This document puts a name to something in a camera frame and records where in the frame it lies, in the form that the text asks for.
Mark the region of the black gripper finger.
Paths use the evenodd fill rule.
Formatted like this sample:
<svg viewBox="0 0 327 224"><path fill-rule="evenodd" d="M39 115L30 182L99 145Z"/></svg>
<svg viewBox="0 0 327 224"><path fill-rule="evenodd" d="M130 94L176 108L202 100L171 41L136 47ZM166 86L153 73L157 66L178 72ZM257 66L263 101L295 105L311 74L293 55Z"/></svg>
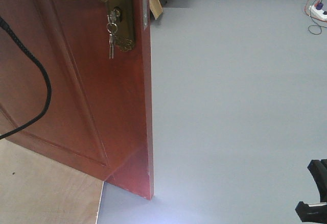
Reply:
<svg viewBox="0 0 327 224"><path fill-rule="evenodd" d="M311 160L307 168L316 183L320 201L326 202L326 159Z"/></svg>
<svg viewBox="0 0 327 224"><path fill-rule="evenodd" d="M302 222L326 222L326 202L315 204L299 202L295 212Z"/></svg>

